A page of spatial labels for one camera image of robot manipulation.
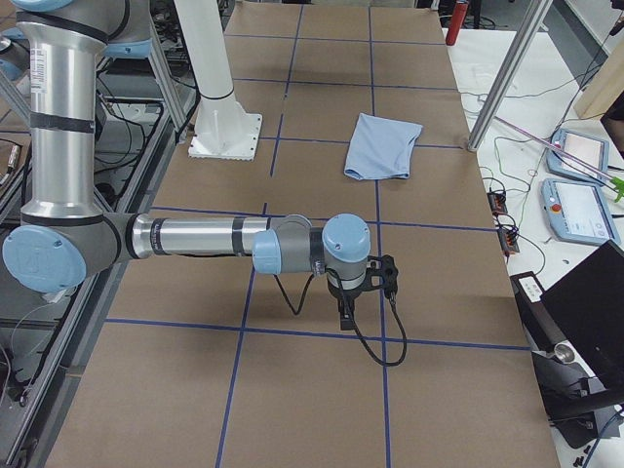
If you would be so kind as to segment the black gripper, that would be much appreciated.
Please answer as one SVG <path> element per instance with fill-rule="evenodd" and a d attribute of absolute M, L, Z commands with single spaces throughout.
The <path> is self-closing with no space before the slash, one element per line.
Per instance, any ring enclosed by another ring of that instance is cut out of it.
<path fill-rule="evenodd" d="M 337 301 L 340 329 L 342 331 L 354 330 L 354 321 L 351 312 L 355 311 L 355 299 L 361 293 L 371 292 L 373 290 L 373 285 L 370 281 L 365 281 L 355 289 L 346 290 L 328 281 L 328 290 Z"/>

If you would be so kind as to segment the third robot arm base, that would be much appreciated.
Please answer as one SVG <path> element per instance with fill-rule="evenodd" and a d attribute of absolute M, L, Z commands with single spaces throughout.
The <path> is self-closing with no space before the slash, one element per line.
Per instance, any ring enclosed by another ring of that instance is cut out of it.
<path fill-rule="evenodd" d="M 1 32 L 1 71 L 11 81 L 23 76 L 30 66 L 29 42 L 17 27 Z"/>

